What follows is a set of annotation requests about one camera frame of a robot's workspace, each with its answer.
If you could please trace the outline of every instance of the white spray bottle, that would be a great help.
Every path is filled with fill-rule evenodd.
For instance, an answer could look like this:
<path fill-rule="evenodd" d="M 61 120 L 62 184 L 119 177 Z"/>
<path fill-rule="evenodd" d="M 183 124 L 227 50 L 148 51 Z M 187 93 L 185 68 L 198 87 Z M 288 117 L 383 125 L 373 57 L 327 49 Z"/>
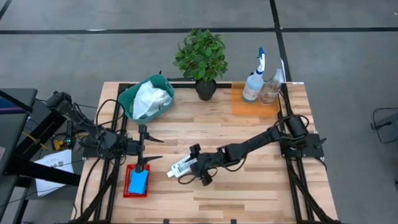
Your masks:
<path fill-rule="evenodd" d="M 252 103 L 259 96 L 260 90 L 264 84 L 262 79 L 262 74 L 266 67 L 266 54 L 264 53 L 262 47 L 259 49 L 259 61 L 260 65 L 253 75 L 250 75 L 246 80 L 246 85 L 243 90 L 243 100 Z"/>

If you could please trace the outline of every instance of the white plastic bag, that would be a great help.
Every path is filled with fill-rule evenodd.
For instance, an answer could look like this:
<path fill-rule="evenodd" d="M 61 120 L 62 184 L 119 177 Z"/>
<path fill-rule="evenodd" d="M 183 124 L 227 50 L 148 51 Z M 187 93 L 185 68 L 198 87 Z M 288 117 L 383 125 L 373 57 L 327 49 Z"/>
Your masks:
<path fill-rule="evenodd" d="M 139 119 L 144 114 L 150 116 L 171 103 L 171 96 L 160 88 L 154 88 L 151 81 L 142 84 L 134 99 L 132 118 Z"/>

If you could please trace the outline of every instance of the black plant pot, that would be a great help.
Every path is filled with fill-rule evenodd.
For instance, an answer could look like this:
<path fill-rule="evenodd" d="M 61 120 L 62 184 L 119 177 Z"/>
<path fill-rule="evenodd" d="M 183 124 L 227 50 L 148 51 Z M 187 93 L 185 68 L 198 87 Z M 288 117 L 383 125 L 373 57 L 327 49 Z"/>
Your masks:
<path fill-rule="evenodd" d="M 203 101 L 208 101 L 213 97 L 213 94 L 216 92 L 217 85 L 216 81 L 206 81 L 204 79 L 197 80 L 195 83 L 195 89 L 199 95 L 199 98 Z"/>

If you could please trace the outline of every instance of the blue spray nozzle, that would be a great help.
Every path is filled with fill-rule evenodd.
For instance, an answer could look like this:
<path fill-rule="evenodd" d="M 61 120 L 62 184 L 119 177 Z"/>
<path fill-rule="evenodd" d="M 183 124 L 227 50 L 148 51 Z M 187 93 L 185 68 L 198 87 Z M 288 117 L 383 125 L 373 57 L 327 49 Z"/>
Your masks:
<path fill-rule="evenodd" d="M 259 58 L 262 59 L 262 55 L 265 55 L 266 53 L 264 53 L 264 50 L 262 49 L 262 47 L 259 48 Z"/>

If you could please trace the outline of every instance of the green leaves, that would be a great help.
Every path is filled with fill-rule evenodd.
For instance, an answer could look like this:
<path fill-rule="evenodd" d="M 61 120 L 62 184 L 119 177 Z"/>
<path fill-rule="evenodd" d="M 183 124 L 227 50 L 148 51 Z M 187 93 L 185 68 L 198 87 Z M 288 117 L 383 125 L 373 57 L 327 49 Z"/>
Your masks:
<path fill-rule="evenodd" d="M 213 35 L 209 30 L 202 32 L 194 29 L 178 44 L 173 64 L 180 69 L 184 77 L 196 80 L 213 80 L 223 78 L 228 70 L 224 61 L 225 44 L 221 35 Z"/>

